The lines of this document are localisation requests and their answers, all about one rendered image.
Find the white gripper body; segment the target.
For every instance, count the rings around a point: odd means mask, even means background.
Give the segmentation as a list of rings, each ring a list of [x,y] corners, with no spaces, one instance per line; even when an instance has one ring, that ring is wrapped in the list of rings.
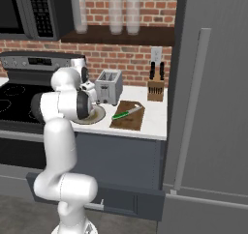
[[[95,89],[95,84],[91,81],[86,81],[80,85],[82,91],[86,92],[92,102],[97,101],[97,92]]]

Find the round beige plate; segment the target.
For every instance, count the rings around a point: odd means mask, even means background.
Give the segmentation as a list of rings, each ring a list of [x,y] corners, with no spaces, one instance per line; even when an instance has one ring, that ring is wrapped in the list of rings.
[[[100,122],[106,116],[105,110],[97,104],[93,104],[93,109],[90,112],[90,115],[84,119],[76,119],[74,123],[79,125],[93,125]]]

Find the brown wooden cutting board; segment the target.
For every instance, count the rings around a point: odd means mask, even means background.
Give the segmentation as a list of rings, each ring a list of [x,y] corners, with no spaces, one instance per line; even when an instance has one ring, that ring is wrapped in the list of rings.
[[[121,119],[111,119],[110,127],[121,130],[139,131],[141,129],[142,118],[145,110],[145,107],[140,102],[121,101],[114,115],[134,108],[135,104],[142,106],[142,109]]]

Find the wooden knife block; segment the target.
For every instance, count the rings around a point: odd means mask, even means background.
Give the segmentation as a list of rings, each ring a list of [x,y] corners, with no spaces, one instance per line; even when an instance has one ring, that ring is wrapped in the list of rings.
[[[160,63],[159,71],[156,71],[156,64],[151,62],[149,80],[147,82],[147,99],[152,102],[161,102],[164,98],[165,71],[164,63]]]

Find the dark grey drawer front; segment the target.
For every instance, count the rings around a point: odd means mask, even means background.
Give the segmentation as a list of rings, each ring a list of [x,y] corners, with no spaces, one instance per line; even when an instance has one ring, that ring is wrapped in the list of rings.
[[[97,182],[98,193],[92,203],[104,200],[103,213],[156,221],[162,219],[165,193],[161,177],[151,184],[145,184],[141,179],[121,184],[97,178]]]

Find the silver toaster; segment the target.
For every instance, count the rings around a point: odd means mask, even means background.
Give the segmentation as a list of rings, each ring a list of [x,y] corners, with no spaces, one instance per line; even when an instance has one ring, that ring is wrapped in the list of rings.
[[[117,105],[123,91],[122,72],[120,70],[102,70],[95,81],[97,103]]]

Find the dark wooden shelf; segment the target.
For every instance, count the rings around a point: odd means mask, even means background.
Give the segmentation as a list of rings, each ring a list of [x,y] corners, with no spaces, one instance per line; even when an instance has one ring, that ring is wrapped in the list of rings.
[[[72,31],[61,39],[62,43],[76,44],[128,44],[174,46],[173,27],[141,26],[137,35],[129,35],[123,29],[120,35],[112,35],[106,25],[89,25],[85,34]]]

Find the black and steel stove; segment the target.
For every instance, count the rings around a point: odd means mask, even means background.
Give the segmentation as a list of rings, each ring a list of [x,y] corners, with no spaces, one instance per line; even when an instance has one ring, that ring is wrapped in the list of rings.
[[[60,67],[69,67],[76,58],[75,54],[59,52],[0,53],[9,79],[0,86],[0,131],[43,134],[44,123],[31,110],[32,98],[50,92],[52,74]],[[44,144],[0,137],[0,164],[43,169]]]

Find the clear drinking glass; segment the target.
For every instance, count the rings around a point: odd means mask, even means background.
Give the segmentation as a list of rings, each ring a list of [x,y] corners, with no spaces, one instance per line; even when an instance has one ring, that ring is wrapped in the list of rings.
[[[71,0],[71,3],[75,30],[78,34],[85,34],[88,29],[85,0]]]
[[[140,0],[126,0],[126,28],[129,35],[140,31]]]
[[[112,35],[120,35],[122,33],[122,0],[108,0],[108,22]]]

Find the dark grey counter cabinet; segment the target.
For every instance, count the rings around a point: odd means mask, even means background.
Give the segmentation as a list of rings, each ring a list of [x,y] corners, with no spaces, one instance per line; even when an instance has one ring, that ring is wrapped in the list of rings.
[[[78,133],[74,172],[98,182],[141,189],[162,188],[165,141]]]

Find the grey microwave oven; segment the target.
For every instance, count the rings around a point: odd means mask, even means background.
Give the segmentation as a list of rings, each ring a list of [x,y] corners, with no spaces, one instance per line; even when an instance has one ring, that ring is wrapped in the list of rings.
[[[57,41],[53,0],[0,0],[0,39]]]

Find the grey fridge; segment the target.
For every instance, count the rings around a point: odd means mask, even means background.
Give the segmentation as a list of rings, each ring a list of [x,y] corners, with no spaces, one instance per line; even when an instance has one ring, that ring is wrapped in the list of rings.
[[[248,0],[177,0],[158,234],[248,234]]]

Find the green-handled knife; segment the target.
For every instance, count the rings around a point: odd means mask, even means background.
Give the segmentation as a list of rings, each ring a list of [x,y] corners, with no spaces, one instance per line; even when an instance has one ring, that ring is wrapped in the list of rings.
[[[119,114],[115,114],[115,115],[113,115],[111,117],[111,119],[112,120],[121,119],[121,118],[126,117],[126,116],[128,116],[128,115],[130,115],[130,114],[132,114],[132,113],[134,113],[134,112],[136,112],[138,110],[140,110],[140,109],[142,109],[142,106],[135,104],[135,107],[134,108],[129,109],[129,110],[126,110],[126,111],[121,112]]]

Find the white wall outlet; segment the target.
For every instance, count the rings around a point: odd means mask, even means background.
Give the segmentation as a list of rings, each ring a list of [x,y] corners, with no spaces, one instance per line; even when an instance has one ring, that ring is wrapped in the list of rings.
[[[154,62],[156,66],[158,66],[161,63],[162,50],[163,48],[161,46],[151,47],[151,61]]]

